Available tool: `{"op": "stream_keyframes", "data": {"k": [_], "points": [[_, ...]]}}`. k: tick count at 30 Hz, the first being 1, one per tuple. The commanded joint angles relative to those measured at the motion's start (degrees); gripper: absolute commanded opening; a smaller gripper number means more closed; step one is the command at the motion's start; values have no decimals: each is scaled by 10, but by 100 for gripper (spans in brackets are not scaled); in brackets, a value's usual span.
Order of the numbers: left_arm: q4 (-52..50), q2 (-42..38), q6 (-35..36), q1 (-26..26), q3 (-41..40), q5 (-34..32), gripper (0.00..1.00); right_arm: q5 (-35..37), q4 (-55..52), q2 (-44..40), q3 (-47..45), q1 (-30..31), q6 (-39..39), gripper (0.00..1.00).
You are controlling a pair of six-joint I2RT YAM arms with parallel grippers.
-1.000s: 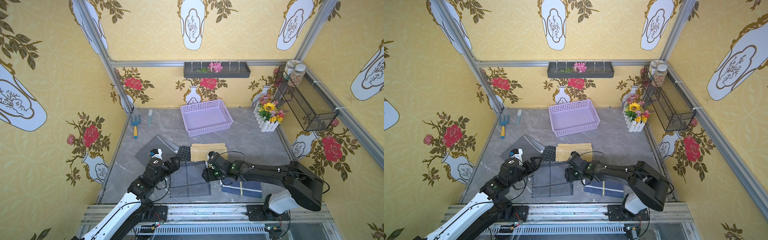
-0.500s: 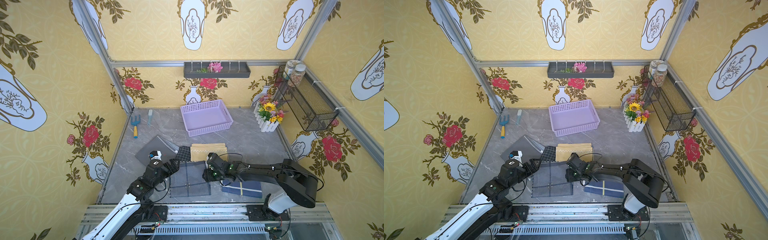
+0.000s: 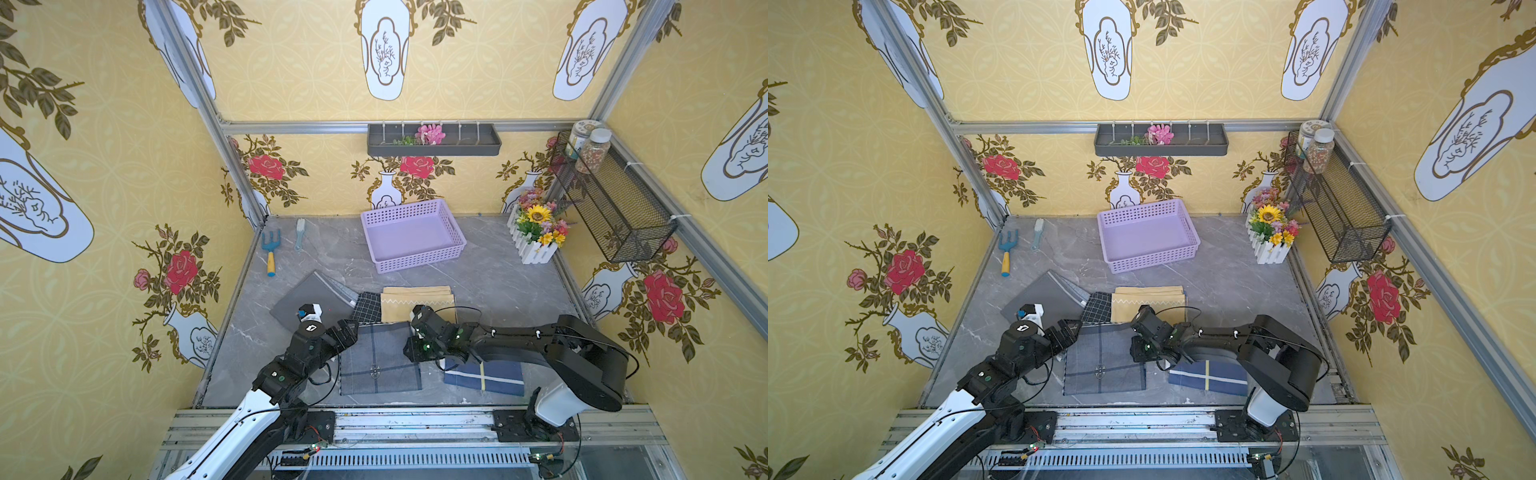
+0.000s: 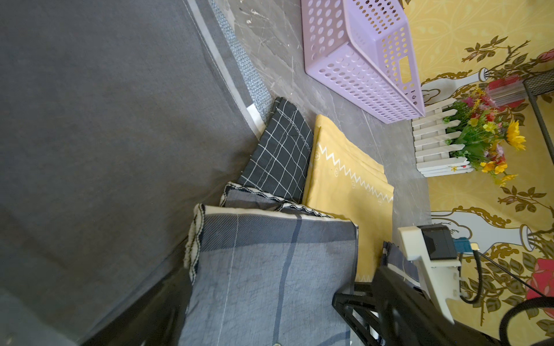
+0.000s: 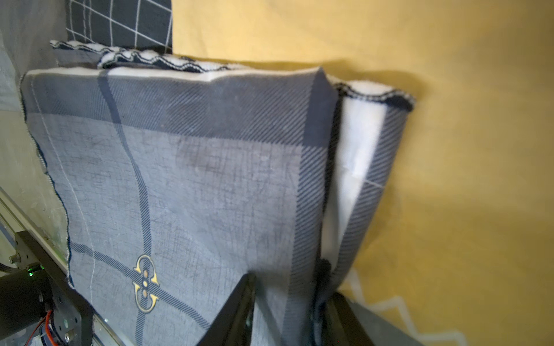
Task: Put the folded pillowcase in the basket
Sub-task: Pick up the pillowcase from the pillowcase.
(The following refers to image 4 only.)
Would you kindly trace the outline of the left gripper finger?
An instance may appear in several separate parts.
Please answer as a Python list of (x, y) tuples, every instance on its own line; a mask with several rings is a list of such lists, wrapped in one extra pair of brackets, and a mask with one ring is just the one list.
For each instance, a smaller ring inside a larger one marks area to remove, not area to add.
[(188, 271), (176, 270), (84, 344), (177, 345), (191, 292)]

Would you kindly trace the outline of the yellow pillowcase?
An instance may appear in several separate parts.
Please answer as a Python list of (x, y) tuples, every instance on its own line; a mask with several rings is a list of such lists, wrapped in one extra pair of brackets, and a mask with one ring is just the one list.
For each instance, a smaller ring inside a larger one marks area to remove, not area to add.
[(393, 199), (384, 167), (318, 115), (302, 203), (358, 226), (357, 282), (372, 281), (392, 240)]

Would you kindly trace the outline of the purple plastic basket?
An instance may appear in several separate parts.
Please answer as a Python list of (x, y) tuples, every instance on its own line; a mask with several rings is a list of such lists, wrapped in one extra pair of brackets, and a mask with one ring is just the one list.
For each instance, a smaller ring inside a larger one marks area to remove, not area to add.
[(385, 124), (425, 115), (399, 1), (307, 0), (301, 13), (308, 76)]

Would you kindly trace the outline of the black grid pillowcase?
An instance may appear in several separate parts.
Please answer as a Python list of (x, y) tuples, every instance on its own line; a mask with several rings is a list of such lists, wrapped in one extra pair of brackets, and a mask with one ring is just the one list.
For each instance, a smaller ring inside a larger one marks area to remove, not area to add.
[(275, 99), (268, 125), (237, 183), (301, 203), (313, 132), (297, 106)]

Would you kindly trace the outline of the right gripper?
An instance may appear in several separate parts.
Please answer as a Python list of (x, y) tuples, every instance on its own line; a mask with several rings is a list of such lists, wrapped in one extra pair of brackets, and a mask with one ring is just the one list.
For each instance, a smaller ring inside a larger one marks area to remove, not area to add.
[(332, 306), (363, 345), (499, 345), (500, 342), (451, 322), (389, 268), (378, 268), (370, 283), (333, 295)]

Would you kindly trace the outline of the grey plaid pillowcase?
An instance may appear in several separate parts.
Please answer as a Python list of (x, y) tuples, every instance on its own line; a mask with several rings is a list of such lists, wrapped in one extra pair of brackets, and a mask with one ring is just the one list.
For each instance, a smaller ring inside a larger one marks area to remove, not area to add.
[(353, 291), (356, 224), (235, 183), (193, 212), (181, 345), (350, 344), (332, 300)]

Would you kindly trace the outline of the blue striped pillowcase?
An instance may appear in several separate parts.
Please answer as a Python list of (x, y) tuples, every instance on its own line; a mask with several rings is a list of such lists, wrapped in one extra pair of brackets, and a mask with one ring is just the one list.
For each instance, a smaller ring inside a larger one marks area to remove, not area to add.
[(418, 268), (411, 261), (408, 261), (401, 250), (392, 242), (383, 242), (380, 265), (399, 275), (403, 282), (409, 286), (421, 287)]

